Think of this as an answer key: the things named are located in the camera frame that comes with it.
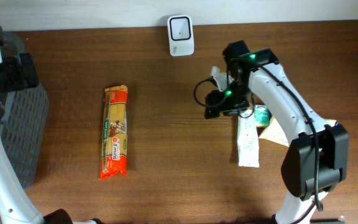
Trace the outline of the yellow wiper sheet pack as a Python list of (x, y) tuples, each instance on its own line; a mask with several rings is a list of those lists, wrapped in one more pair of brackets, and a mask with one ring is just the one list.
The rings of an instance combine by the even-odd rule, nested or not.
[(259, 135), (259, 139), (266, 139), (289, 147), (293, 140), (298, 139), (299, 134), (313, 134), (307, 119), (290, 116), (288, 121), (276, 119)]

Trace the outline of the green Kleenex tissue pack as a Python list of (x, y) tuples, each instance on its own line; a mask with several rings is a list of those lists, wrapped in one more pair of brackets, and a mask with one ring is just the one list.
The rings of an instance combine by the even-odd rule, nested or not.
[(257, 128), (265, 128), (270, 124), (270, 112), (265, 105), (254, 106), (254, 118)]

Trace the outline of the orange spaghetti packet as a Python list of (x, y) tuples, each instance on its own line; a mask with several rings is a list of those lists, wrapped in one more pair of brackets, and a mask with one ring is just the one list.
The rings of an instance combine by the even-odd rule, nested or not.
[(101, 134), (100, 179), (127, 172), (127, 99), (125, 85), (104, 90), (103, 123)]

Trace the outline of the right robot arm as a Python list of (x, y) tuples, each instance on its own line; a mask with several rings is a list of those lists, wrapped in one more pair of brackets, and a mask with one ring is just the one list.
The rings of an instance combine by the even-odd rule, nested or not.
[(287, 194), (271, 223), (311, 223), (322, 211), (322, 199), (346, 179), (349, 134), (331, 126), (301, 97), (270, 49), (251, 52), (243, 40), (222, 52), (226, 71), (214, 68), (207, 82), (216, 86), (202, 106), (206, 119), (241, 116), (254, 96), (281, 126), (289, 148), (281, 166)]

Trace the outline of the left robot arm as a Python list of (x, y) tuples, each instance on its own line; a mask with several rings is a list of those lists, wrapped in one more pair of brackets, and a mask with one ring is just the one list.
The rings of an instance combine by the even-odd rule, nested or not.
[(0, 223), (73, 223), (42, 215), (25, 188), (35, 179), (49, 100), (21, 38), (0, 26)]

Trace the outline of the white conditioner tube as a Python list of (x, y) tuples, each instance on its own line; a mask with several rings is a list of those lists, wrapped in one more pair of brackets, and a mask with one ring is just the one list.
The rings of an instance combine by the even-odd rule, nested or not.
[(259, 139), (254, 115), (248, 109), (238, 118), (237, 150), (240, 167), (259, 167)]

